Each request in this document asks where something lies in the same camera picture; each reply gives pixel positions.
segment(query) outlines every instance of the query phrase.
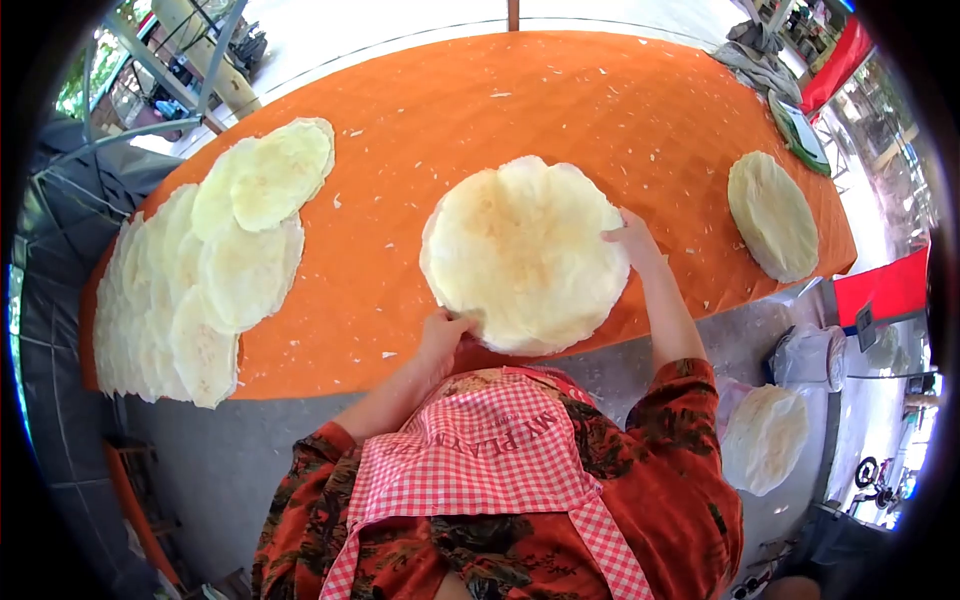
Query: tree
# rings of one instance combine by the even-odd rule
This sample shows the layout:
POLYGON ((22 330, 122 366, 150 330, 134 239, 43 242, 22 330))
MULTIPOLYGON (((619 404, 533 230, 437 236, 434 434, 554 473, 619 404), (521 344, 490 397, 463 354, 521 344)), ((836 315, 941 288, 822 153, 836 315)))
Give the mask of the tree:
MULTIPOLYGON (((135 29, 139 23, 150 14, 150 0, 124 0, 116 11, 132 24, 135 29)), ((90 72, 90 94, 97 91, 107 82, 117 63, 125 56, 120 42, 109 30, 98 28, 94 32, 97 39, 96 54, 93 57, 90 72)), ((57 95, 55 107, 59 112, 80 119, 83 117, 84 101, 84 51, 81 48, 77 56, 70 63, 60 94, 57 95)))

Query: wheel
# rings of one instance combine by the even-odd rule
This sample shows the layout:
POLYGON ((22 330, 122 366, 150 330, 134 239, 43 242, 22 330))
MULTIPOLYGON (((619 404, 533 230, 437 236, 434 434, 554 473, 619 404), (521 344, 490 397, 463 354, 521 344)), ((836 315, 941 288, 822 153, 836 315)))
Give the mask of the wheel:
POLYGON ((861 490, 876 481, 879 469, 876 467, 876 458, 868 456, 860 461, 856 467, 856 473, 853 476, 853 482, 861 490))
POLYGON ((885 509, 890 506, 890 501, 894 499, 893 490, 884 490, 876 495, 874 502, 879 509, 885 509))

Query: orange tablecloth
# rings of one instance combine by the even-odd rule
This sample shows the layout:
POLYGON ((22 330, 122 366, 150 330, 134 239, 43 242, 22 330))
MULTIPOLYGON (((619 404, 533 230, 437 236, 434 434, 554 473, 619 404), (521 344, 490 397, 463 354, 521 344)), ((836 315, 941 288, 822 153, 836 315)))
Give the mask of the orange tablecloth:
MULTIPOLYGON (((820 230, 814 275, 845 272, 856 259, 833 183, 783 148, 753 90, 703 51, 601 33, 467 37, 333 73, 211 141, 143 209, 149 216, 179 185, 201 181, 238 139, 298 116, 333 124, 336 166, 300 211, 306 244, 283 308, 241 338, 234 398, 366 390, 411 356, 436 306, 418 266, 423 224, 458 181, 518 156, 572 162, 611 202, 643 216, 695 318, 784 287, 739 248, 728 209, 727 174, 750 151, 773 155, 806 194, 820 230)), ((111 252, 84 290, 82 360, 92 388, 94 290, 111 252)), ((649 331, 631 276, 610 318, 567 353, 649 331)), ((496 360, 479 352, 467 363, 496 360)))

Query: checkered apron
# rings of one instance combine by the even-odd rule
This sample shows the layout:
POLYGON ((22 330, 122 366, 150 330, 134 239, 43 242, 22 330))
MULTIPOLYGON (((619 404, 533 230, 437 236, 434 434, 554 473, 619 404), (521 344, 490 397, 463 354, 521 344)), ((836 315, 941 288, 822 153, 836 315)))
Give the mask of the checkered apron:
POLYGON ((613 598, 653 600, 636 556, 580 463, 564 406, 534 381, 593 404, 562 372, 504 368, 479 391, 433 395, 396 433, 364 443, 347 542, 322 600, 347 599, 360 530, 390 516, 568 513, 613 598))

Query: stack of white discs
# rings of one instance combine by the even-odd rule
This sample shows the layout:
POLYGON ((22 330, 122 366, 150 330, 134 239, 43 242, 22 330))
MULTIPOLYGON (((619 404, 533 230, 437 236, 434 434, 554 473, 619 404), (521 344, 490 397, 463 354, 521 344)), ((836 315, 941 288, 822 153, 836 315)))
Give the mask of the stack of white discs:
POLYGON ((240 333, 280 309, 303 252, 300 207, 333 169, 333 128, 295 119, 240 140, 200 185, 120 228, 97 288, 99 387, 214 408, 237 385, 240 333))

